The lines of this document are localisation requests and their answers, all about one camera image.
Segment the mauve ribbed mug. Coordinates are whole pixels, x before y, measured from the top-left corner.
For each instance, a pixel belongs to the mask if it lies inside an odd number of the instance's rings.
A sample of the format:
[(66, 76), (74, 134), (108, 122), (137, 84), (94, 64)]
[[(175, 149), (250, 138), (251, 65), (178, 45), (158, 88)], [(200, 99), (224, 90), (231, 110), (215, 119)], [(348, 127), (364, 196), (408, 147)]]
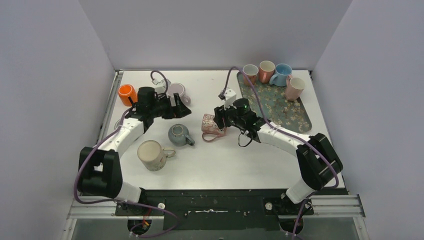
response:
[(181, 101), (183, 102), (184, 105), (189, 106), (191, 104), (191, 99), (186, 93), (186, 88), (181, 83), (178, 83), (178, 82), (172, 83), (168, 87), (166, 94), (169, 96), (170, 103), (171, 103), (172, 107), (176, 106), (174, 94), (179, 95), (179, 97), (180, 97), (180, 99), (181, 99)]

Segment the light pink faceted mug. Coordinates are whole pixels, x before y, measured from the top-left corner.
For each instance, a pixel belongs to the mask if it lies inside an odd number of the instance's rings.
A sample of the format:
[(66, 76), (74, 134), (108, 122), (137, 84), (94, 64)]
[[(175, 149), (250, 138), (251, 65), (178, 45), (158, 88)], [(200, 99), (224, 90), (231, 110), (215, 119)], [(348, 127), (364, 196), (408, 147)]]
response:
[(286, 78), (286, 89), (284, 92), (285, 98), (288, 101), (297, 100), (302, 94), (305, 87), (306, 87), (306, 83), (303, 79), (289, 75)]

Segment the grey-blue glazed mug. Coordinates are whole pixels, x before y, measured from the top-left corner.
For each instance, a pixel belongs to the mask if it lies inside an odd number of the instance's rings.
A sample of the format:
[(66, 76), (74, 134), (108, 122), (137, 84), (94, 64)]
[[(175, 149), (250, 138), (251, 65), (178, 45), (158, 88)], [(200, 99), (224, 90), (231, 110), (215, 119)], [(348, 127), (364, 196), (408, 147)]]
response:
[(168, 139), (177, 147), (185, 145), (194, 146), (196, 144), (188, 128), (183, 124), (174, 124), (171, 126), (168, 130)]

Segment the cream speckled mug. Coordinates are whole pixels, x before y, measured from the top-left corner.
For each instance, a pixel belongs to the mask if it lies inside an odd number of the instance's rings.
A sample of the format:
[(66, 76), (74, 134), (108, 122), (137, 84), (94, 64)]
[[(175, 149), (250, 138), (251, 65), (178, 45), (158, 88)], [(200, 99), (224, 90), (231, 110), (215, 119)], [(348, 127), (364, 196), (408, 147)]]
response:
[(152, 172), (161, 170), (167, 159), (175, 155), (176, 150), (173, 147), (163, 147), (155, 140), (146, 140), (137, 149), (139, 160)]

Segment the pink ghost pattern mug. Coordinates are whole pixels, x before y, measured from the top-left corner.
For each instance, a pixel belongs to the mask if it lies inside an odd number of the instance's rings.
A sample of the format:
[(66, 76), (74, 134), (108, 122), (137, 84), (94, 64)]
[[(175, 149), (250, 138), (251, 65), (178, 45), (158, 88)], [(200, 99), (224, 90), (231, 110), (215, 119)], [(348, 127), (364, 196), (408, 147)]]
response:
[(205, 113), (201, 122), (201, 131), (202, 131), (202, 139), (211, 143), (218, 138), (224, 137), (227, 135), (227, 129), (219, 128), (218, 125), (214, 121), (214, 115)]

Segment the teal floral tray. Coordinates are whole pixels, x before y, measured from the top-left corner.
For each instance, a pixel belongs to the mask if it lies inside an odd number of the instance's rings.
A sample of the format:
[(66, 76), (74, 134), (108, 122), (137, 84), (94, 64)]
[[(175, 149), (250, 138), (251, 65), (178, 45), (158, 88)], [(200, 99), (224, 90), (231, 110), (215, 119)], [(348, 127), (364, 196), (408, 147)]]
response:
[(306, 133), (312, 122), (300, 98), (290, 101), (285, 98), (285, 87), (257, 82), (257, 92), (265, 117), (290, 131)]

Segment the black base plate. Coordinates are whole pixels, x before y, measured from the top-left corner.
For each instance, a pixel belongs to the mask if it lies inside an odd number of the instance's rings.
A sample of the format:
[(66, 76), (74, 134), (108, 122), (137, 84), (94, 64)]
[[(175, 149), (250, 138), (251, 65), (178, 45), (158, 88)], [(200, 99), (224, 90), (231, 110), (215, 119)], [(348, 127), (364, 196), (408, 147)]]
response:
[(153, 229), (156, 221), (163, 228), (189, 230), (247, 230), (279, 228), (291, 230), (296, 216), (347, 217), (356, 199), (343, 189), (326, 189), (313, 195), (305, 205), (283, 197), (284, 189), (230, 189), (230, 190), (148, 190), (146, 203), (134, 206), (118, 202), (93, 205), (75, 203), (73, 217), (118, 218), (128, 220), (140, 233), (142, 220)]

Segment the sage green mug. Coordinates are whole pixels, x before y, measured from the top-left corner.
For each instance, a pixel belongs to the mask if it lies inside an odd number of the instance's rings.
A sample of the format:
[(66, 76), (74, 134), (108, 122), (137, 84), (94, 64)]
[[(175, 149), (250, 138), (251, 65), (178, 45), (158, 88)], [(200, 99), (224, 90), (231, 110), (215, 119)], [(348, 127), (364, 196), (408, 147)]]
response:
[(118, 120), (116, 121), (116, 123), (114, 124), (114, 130), (119, 129), (120, 127), (121, 127), (121, 120), (120, 120), (120, 119), (118, 119)]

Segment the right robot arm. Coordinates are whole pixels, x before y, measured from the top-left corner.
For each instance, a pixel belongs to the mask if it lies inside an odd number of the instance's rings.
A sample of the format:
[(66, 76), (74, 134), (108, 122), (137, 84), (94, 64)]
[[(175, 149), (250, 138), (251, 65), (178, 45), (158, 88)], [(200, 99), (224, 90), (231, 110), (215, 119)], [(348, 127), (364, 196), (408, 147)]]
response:
[(332, 179), (337, 180), (343, 164), (327, 136), (293, 132), (258, 116), (246, 98), (229, 106), (214, 108), (214, 122), (220, 129), (235, 127), (252, 141), (268, 144), (296, 157), (301, 177), (285, 192), (294, 204), (322, 190)]

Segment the terracotta pink mug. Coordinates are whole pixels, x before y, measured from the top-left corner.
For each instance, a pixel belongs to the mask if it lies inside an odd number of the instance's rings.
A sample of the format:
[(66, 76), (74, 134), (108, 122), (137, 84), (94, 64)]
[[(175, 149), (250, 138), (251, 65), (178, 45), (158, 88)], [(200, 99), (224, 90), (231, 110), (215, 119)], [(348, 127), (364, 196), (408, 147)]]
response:
[(248, 78), (243, 76), (243, 83), (245, 86), (250, 85), (248, 79), (253, 85), (256, 84), (259, 74), (259, 68), (256, 65), (247, 64), (242, 68), (242, 72), (248, 76)]

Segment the salmon pink mug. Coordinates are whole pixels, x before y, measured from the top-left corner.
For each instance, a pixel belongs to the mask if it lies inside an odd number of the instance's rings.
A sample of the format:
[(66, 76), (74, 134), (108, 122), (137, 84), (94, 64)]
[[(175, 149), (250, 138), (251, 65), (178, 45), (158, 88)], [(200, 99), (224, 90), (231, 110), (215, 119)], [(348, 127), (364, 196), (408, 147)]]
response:
[(263, 60), (259, 64), (258, 80), (263, 83), (269, 83), (271, 77), (274, 75), (276, 65), (270, 60)]

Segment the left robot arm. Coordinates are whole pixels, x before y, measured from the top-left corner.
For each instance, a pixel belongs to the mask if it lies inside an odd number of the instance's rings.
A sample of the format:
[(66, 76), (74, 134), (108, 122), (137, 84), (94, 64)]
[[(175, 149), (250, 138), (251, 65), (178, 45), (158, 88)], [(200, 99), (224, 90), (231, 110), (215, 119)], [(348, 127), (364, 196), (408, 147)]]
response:
[(93, 147), (79, 154), (78, 172), (73, 185), (78, 193), (104, 197), (104, 201), (128, 202), (128, 208), (141, 215), (148, 208), (145, 190), (123, 181), (120, 157), (133, 142), (147, 132), (155, 118), (181, 119), (192, 112), (178, 93), (157, 93), (153, 87), (141, 87), (137, 101), (131, 102), (118, 121), (118, 127)]

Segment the light blue mug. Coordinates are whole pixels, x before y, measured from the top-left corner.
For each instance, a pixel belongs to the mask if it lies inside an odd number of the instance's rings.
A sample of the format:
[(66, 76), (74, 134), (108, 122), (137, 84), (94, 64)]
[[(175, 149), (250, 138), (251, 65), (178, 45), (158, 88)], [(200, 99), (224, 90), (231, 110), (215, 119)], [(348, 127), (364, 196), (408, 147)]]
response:
[(269, 80), (269, 84), (285, 87), (287, 85), (287, 78), (292, 75), (292, 71), (292, 68), (288, 64), (277, 64), (275, 66), (274, 75)]

